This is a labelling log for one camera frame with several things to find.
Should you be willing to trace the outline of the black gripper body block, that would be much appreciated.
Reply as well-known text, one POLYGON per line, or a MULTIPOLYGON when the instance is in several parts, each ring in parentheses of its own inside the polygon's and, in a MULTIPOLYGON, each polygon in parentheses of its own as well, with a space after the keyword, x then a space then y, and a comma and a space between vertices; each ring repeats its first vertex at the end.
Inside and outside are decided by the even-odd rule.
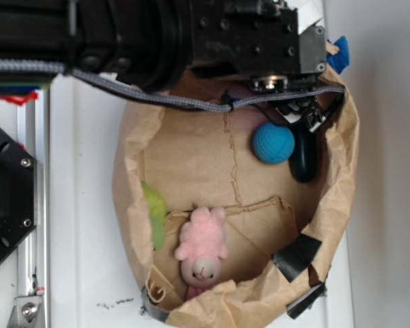
POLYGON ((308 90, 327 68, 325 32, 285 1, 193 1, 192 73, 257 92, 308 90))

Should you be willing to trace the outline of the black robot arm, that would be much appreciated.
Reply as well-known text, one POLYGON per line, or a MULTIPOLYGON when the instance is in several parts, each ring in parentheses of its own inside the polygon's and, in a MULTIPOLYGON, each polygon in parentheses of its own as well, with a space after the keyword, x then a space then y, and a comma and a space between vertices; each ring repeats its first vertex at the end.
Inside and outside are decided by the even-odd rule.
POLYGON ((0 1, 0 94, 77 68, 147 92, 201 79, 297 89, 325 70, 324 31, 285 1, 0 1))

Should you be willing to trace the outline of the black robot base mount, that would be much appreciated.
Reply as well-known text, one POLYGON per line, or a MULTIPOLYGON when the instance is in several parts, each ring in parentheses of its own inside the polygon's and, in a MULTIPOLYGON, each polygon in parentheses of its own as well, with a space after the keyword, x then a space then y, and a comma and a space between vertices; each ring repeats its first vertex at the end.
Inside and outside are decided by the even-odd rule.
POLYGON ((35 228, 36 161, 0 127, 0 265, 35 228))

